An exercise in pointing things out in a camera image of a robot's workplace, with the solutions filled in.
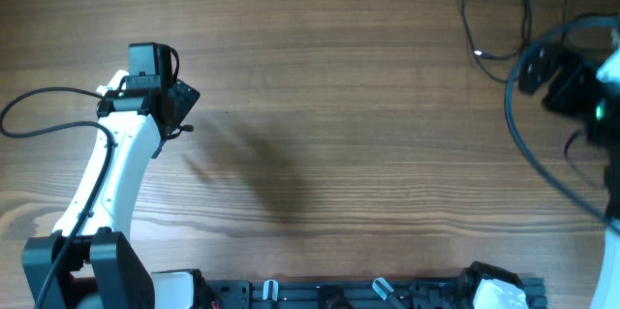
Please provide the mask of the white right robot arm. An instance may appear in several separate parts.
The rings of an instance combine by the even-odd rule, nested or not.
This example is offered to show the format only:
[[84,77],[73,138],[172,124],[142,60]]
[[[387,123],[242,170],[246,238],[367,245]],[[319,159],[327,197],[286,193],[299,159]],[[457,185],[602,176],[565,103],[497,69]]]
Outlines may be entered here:
[[509,82],[516,81],[521,92],[533,94],[549,83],[543,107],[555,114],[582,123],[582,129],[567,140],[564,155],[572,141],[585,138],[587,144],[603,151],[604,188],[608,202],[604,210],[592,206],[554,177],[525,144],[512,115],[512,87],[505,96],[505,115],[512,138],[534,170],[577,207],[604,224],[604,255],[590,306],[619,306],[619,52],[605,61],[592,60],[575,50],[549,40],[538,40],[523,50],[511,70]]

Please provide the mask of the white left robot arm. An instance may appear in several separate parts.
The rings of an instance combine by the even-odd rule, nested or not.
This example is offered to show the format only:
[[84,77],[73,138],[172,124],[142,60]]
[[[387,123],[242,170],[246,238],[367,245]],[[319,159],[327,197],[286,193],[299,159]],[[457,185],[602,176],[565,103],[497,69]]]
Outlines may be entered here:
[[192,126],[200,94],[178,78],[177,51],[128,47],[129,69],[96,92],[97,139],[50,235],[29,239],[22,266],[38,308],[153,308],[155,286],[128,235],[149,162]]

